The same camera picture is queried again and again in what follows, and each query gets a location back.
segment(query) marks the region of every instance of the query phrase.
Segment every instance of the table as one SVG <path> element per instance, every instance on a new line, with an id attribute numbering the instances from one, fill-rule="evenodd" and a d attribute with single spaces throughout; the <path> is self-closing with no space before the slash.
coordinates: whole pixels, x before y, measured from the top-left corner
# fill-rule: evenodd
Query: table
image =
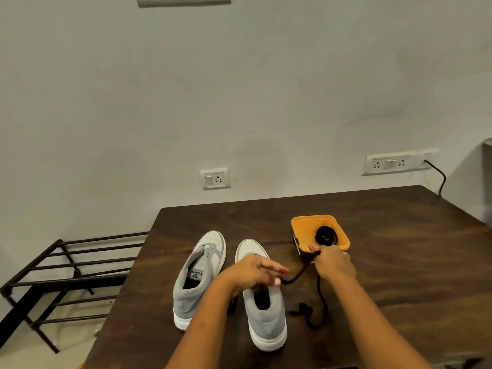
<path id="1" fill-rule="evenodd" d="M 291 269 L 302 266 L 290 220 L 331 214 L 351 241 L 357 278 L 396 329 L 428 360 L 487 355 L 492 350 L 492 228 L 422 186 L 163 208 L 94 343 L 85 369 L 162 369 L 179 340 L 172 290 L 179 270 L 208 230 L 227 243 L 224 267 L 246 238 Z M 315 309 L 316 272 L 310 267 L 282 286 L 287 310 Z M 283 349 L 253 346 L 240 298 L 227 320 L 221 367 L 349 366 L 358 355 L 331 287 L 323 282 L 331 320 L 319 331 L 287 316 Z"/>

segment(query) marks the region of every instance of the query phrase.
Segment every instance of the metal rack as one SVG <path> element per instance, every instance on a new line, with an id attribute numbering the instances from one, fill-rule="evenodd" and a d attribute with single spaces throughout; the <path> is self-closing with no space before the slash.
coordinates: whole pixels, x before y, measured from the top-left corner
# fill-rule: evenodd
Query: metal rack
<path id="1" fill-rule="evenodd" d="M 96 265 L 96 264 L 108 264 L 108 263 L 118 263 L 133 261 L 135 257 L 126 258 L 115 258 L 115 259 L 105 259 L 105 260 L 94 260 L 86 262 L 76 262 L 73 260 L 72 255 L 76 254 L 87 254 L 93 252 L 103 252 L 111 251 L 125 248 L 138 248 L 144 243 L 132 243 L 123 244 L 116 246 L 108 246 L 101 248 L 90 248 L 85 250 L 69 250 L 67 246 L 73 244 L 90 243 L 90 242 L 101 242 L 108 240 L 117 240 L 128 237 L 140 237 L 147 235 L 149 232 L 139 232 L 123 235 L 111 235 L 109 237 L 99 237 L 90 238 L 87 240 L 79 241 L 62 241 L 57 240 L 46 250 L 44 250 L 39 256 L 37 256 L 33 261 L 31 261 L 26 267 L 24 267 L 19 273 L 17 273 L 12 279 L 10 279 L 5 285 L 0 288 L 0 294 L 9 302 L 12 306 L 12 310 L 0 321 L 0 347 L 2 347 L 9 337 L 14 333 L 17 327 L 22 321 L 29 324 L 30 328 L 33 329 L 40 338 L 45 341 L 45 343 L 53 350 L 54 353 L 58 353 L 58 348 L 50 341 L 50 339 L 42 332 L 40 329 L 41 325 L 53 324 L 58 322 L 71 322 L 71 321 L 82 321 L 82 320 L 92 320 L 98 318 L 107 317 L 105 314 L 88 315 L 88 316 L 77 316 L 77 317 L 66 317 L 57 319 L 48 319 L 50 314 L 55 310 L 56 307 L 69 304 L 79 304 L 96 302 L 102 300 L 115 299 L 117 295 L 86 298 L 78 300 L 70 300 L 63 302 L 63 298 L 71 290 L 81 290 L 86 289 L 91 295 L 94 295 L 95 288 L 108 287 L 108 286 L 119 286 L 123 285 L 126 275 L 131 268 L 120 268 L 103 272 L 87 273 L 83 274 L 80 270 L 80 266 Z M 61 252 L 53 252 L 57 249 L 61 249 Z M 67 264 L 56 264 L 48 266 L 39 266 L 39 264 L 51 257 L 64 256 L 67 260 Z M 43 281 L 24 281 L 30 272 L 40 271 L 46 269 L 57 269 L 57 268 L 73 268 L 73 277 L 70 279 L 53 279 L 53 280 L 43 280 Z M 12 290 L 15 287 L 29 286 L 29 290 L 23 295 L 19 301 L 15 301 L 12 297 Z M 28 314 L 41 299 L 41 297 L 46 293 L 58 292 L 58 295 L 52 301 L 52 303 L 46 308 L 44 312 L 35 320 L 31 320 Z"/>

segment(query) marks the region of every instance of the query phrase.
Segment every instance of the shoelace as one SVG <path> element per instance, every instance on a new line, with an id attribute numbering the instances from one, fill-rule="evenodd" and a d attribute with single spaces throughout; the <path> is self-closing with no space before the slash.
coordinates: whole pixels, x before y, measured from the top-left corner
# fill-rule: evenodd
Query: shoelace
<path id="1" fill-rule="evenodd" d="M 311 261 L 314 260 L 314 258 L 316 256 L 318 256 L 319 254 L 321 254 L 321 251 L 315 251 L 313 252 L 312 254 L 310 254 L 310 256 L 307 258 L 307 261 L 306 263 L 304 264 L 304 266 L 301 268 L 301 270 L 294 276 L 293 279 L 289 279 L 289 280 L 286 280 L 286 279 L 283 279 L 282 280 L 282 285 L 290 285 L 294 282 L 297 281 L 297 279 L 302 276 L 302 274 L 305 272 L 305 270 L 308 268 L 309 264 L 311 263 Z M 289 312 L 292 316 L 305 316 L 306 318 L 306 323 L 307 323 L 307 326 L 311 329 L 311 330 L 318 330 L 320 329 L 325 323 L 326 321 L 328 320 L 328 304 L 326 303 L 326 300 L 325 298 L 323 297 L 323 294 L 321 293 L 321 287 L 320 287 L 320 284 L 321 284 L 321 277 L 318 275 L 317 276 L 317 279 L 316 279 L 316 288 L 318 290 L 318 295 L 319 297 L 321 298 L 321 302 L 323 303 L 323 315 L 321 317 L 321 322 L 317 325 L 313 324 L 311 322 L 311 315 L 312 313 L 314 312 L 313 308 L 310 307 L 309 305 L 307 305 L 306 303 L 299 303 L 299 310 L 298 311 L 287 311 Z"/>

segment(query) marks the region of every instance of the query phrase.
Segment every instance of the sneaker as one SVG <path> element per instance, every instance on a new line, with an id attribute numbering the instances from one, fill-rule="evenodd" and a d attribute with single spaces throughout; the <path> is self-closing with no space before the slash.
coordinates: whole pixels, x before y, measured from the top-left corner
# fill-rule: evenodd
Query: sneaker
<path id="1" fill-rule="evenodd" d="M 188 329 L 203 294 L 224 265 L 226 254 L 222 234 L 212 230 L 201 237 L 174 284 L 174 324 Z"/>
<path id="2" fill-rule="evenodd" d="M 269 259 L 267 252 L 254 240 L 244 240 L 238 246 L 235 262 L 250 254 Z M 275 351 L 287 340 L 287 323 L 282 292 L 279 287 L 255 286 L 243 291 L 244 307 L 248 315 L 249 334 L 262 351 Z"/>

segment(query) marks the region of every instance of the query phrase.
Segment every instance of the power socket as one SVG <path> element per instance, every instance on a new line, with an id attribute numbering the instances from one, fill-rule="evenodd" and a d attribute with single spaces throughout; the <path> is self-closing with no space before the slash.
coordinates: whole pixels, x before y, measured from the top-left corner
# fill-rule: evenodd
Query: power socket
<path id="1" fill-rule="evenodd" d="M 437 149 L 425 149 L 368 155 L 364 161 L 362 175 L 428 170 L 431 167 L 424 160 L 432 162 L 438 152 Z"/>
<path id="2" fill-rule="evenodd" d="M 227 189 L 231 187 L 228 168 L 200 170 L 203 190 Z"/>

